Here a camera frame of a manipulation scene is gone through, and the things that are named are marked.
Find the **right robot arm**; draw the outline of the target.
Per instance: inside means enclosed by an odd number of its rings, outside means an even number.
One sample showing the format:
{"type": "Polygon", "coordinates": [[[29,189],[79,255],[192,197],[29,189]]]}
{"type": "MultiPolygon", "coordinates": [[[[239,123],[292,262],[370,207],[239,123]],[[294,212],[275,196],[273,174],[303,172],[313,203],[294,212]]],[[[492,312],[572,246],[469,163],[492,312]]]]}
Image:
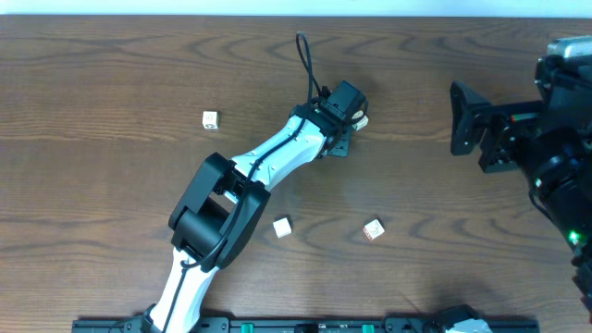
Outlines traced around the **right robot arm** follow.
{"type": "Polygon", "coordinates": [[[591,306],[591,58],[546,55],[535,101],[493,105],[466,84],[450,86],[450,151],[480,148],[485,173],[520,170],[531,204],[573,252],[574,284],[591,306]]]}

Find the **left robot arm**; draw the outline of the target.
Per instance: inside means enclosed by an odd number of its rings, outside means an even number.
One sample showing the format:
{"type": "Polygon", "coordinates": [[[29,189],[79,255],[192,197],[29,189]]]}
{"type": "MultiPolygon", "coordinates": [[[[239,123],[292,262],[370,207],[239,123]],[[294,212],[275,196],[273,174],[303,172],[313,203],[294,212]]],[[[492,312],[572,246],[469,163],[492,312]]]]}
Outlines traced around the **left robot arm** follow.
{"type": "Polygon", "coordinates": [[[347,147],[367,108],[366,96],[344,80],[296,105],[286,125],[251,151],[208,156],[168,219],[173,264],[160,300],[142,317],[142,331],[191,331],[215,274],[244,249],[272,189],[298,167],[347,147]]]}

